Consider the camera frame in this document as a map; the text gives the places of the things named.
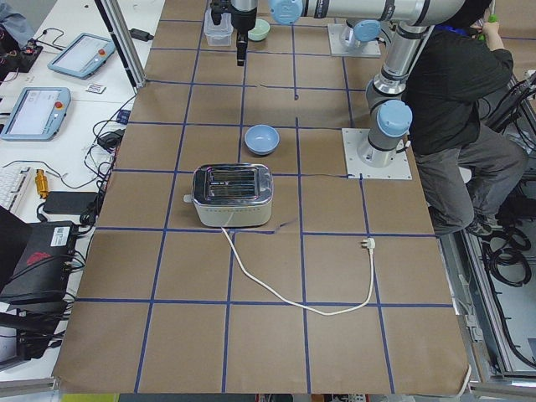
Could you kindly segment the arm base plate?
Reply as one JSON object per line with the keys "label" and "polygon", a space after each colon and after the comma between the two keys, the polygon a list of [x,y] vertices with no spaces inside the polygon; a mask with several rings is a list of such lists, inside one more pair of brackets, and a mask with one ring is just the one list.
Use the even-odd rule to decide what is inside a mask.
{"label": "arm base plate", "polygon": [[379,21],[363,20],[353,27],[330,23],[327,30],[332,56],[377,59],[381,55],[378,43],[381,32]]}
{"label": "arm base plate", "polygon": [[353,179],[411,180],[403,139],[399,139],[395,149],[379,151],[369,143],[368,134],[369,129],[342,129],[347,176]]}

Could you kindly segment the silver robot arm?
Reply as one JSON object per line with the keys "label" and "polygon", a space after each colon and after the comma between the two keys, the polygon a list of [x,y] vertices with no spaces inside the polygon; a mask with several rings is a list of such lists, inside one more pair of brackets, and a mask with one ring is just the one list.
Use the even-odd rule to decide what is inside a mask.
{"label": "silver robot arm", "polygon": [[291,25],[301,17],[396,22],[382,69],[366,92],[371,128],[357,146],[359,158],[374,168],[392,162],[412,115],[400,100],[411,68],[438,23],[453,17],[463,1],[270,1],[273,19]]}
{"label": "silver robot arm", "polygon": [[347,19],[346,28],[342,33],[342,41],[348,48],[356,47],[361,43],[368,43],[379,37],[380,21],[374,19]]}

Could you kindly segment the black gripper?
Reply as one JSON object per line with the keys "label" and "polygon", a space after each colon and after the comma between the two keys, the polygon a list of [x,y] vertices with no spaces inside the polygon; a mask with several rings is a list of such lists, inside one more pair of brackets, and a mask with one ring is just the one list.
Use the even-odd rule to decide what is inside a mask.
{"label": "black gripper", "polygon": [[245,52],[247,49],[248,32],[255,26],[256,0],[231,0],[231,23],[237,31],[237,65],[245,65]]}

